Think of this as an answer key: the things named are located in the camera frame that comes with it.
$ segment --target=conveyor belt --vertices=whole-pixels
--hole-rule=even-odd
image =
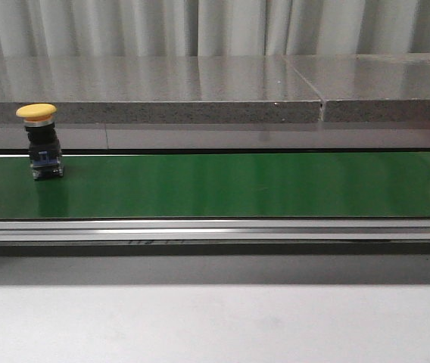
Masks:
[[[0,157],[0,240],[430,239],[430,152]]]

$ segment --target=aluminum rail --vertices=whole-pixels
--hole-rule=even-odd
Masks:
[[[430,240],[430,219],[0,221],[0,242],[139,240]]]

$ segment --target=white floor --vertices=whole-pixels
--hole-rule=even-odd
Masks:
[[[101,276],[138,258],[2,261],[0,362],[430,362],[430,285],[117,284]],[[79,266],[91,278],[68,281]]]

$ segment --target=green conveyor belt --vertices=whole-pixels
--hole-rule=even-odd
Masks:
[[[430,152],[0,157],[0,219],[430,217]]]

